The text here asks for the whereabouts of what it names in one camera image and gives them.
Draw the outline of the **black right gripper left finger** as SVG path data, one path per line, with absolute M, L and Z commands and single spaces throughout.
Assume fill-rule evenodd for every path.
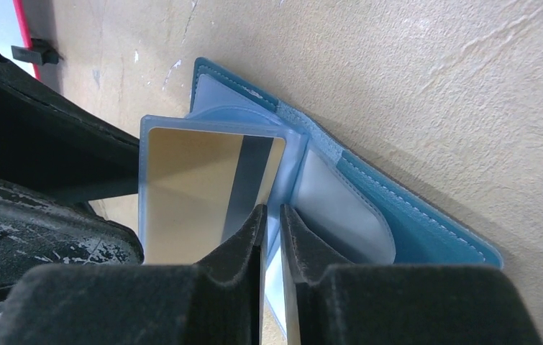
M 47 264 L 0 316 L 0 344 L 259 344 L 268 210 L 194 264 Z

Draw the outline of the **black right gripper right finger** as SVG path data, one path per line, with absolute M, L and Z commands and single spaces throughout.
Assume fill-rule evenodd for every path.
M 480 265 L 355 264 L 280 209 L 290 344 L 540 344 L 518 290 Z

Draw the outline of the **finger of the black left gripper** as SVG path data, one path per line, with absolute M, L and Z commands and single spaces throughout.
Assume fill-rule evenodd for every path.
M 0 312 L 12 287 L 38 265 L 135 265 L 133 230 L 0 180 Z
M 139 141 L 0 54 L 0 179 L 62 201 L 135 194 Z

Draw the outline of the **blue card holder wallet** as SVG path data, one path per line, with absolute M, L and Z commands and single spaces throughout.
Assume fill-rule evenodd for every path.
M 268 207 L 265 297 L 286 329 L 280 206 L 292 206 L 324 242 L 358 264 L 467 264 L 501 268 L 500 252 L 471 230 L 340 144 L 310 116 L 200 57 L 183 118 L 147 115 L 140 123 L 139 236 L 148 135 L 154 128 L 280 137 L 286 148 Z

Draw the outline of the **gold credit card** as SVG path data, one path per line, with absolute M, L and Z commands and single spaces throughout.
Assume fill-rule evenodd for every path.
M 280 137 L 154 128 L 145 178 L 145 261 L 190 264 L 266 203 L 286 148 Z

